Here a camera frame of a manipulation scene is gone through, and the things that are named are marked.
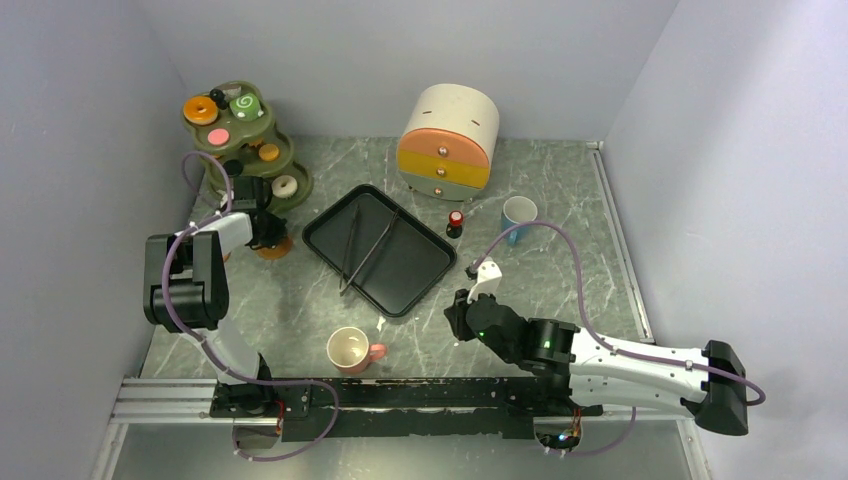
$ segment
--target mug handle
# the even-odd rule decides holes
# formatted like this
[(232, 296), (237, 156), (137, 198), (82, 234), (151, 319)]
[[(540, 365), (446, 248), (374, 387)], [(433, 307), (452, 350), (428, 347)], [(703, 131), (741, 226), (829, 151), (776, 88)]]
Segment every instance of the mug handle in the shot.
[(389, 347), (382, 343), (375, 343), (368, 348), (369, 362), (376, 362), (377, 360), (385, 357), (387, 353), (389, 353)]

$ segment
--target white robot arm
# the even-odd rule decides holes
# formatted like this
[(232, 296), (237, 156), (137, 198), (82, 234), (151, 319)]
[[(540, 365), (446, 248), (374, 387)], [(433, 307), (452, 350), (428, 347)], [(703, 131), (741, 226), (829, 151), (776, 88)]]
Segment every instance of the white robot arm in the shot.
[[(554, 399), (569, 406), (624, 405), (695, 418), (702, 428), (726, 435), (747, 433), (745, 386), (700, 370), (719, 366), (744, 377), (732, 348), (710, 341), (706, 349), (667, 348), (602, 336), (571, 323), (524, 319), (494, 297), (502, 273), (491, 258), (477, 269), (470, 290), (456, 292), (445, 311), (454, 336), (478, 339), (502, 360), (551, 379)], [(685, 367), (630, 358), (617, 351), (675, 360)]]
[[(274, 236), (285, 234), (284, 226)], [(198, 349), (201, 342), (180, 331), (164, 310), (161, 292), (161, 271), (170, 242), (176, 235), (156, 235), (147, 241), (145, 267), (145, 314), (148, 320), (165, 326), (168, 331), (180, 334)], [(191, 278), (171, 278), (171, 297), (180, 317), (224, 365), (246, 377), (258, 378), (263, 362), (259, 353), (241, 335), (226, 315), (229, 292), (224, 274), (223, 257), (235, 248), (256, 242), (252, 218), (244, 212), (220, 216), (200, 230), (192, 233), (178, 251), (172, 266), (172, 275), (191, 269)], [(245, 382), (234, 378), (212, 364), (218, 381), (226, 385)]]

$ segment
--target red bottle cap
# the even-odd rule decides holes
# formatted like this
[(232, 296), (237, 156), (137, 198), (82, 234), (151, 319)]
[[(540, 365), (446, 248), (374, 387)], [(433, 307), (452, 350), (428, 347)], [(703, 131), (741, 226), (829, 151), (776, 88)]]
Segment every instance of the red bottle cap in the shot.
[(448, 216), (448, 222), (451, 224), (452, 227), (458, 227), (462, 225), (462, 220), (464, 219), (465, 217), (462, 216), (462, 212), (460, 212), (459, 210), (452, 211), (450, 216)]

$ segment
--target small bottle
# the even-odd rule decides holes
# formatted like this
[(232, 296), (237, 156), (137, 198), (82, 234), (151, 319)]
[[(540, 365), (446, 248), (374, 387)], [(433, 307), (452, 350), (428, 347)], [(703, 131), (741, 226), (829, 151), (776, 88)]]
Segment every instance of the small bottle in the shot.
[(462, 221), (465, 217), (462, 212), (454, 210), (448, 215), (448, 226), (445, 228), (445, 235), (450, 238), (459, 238), (462, 235)]

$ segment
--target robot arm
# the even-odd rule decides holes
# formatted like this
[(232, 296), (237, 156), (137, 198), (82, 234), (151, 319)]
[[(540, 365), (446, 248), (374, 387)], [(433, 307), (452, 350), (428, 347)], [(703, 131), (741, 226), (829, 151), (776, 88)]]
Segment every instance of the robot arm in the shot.
[[(174, 307), (185, 324), (203, 337), (225, 365), (251, 378), (264, 375), (264, 361), (245, 342), (241, 332), (227, 318), (230, 294), (224, 270), (224, 256), (235, 248), (276, 245), (287, 235), (286, 221), (266, 211), (270, 187), (262, 178), (233, 177), (233, 212), (219, 215), (191, 234), (177, 249), (169, 278)], [(145, 248), (144, 313), (154, 325), (178, 333), (198, 349), (201, 344), (184, 334), (165, 310), (161, 275), (173, 235), (154, 235)], [(245, 382), (215, 368), (218, 381), (225, 385)]]
[(474, 287), (456, 292), (445, 315), (457, 339), (476, 338), (504, 362), (548, 379), (549, 403), (654, 408), (692, 417), (697, 425), (716, 433), (747, 434), (744, 387), (740, 394), (739, 388), (728, 388), (727, 380), (691, 368), (710, 365), (744, 376), (730, 345), (713, 340), (704, 350), (665, 348), (604, 337), (614, 349), (683, 361), (687, 368), (619, 355), (574, 324), (525, 319), (499, 305), (494, 293), (501, 276), (493, 261), (484, 261)]

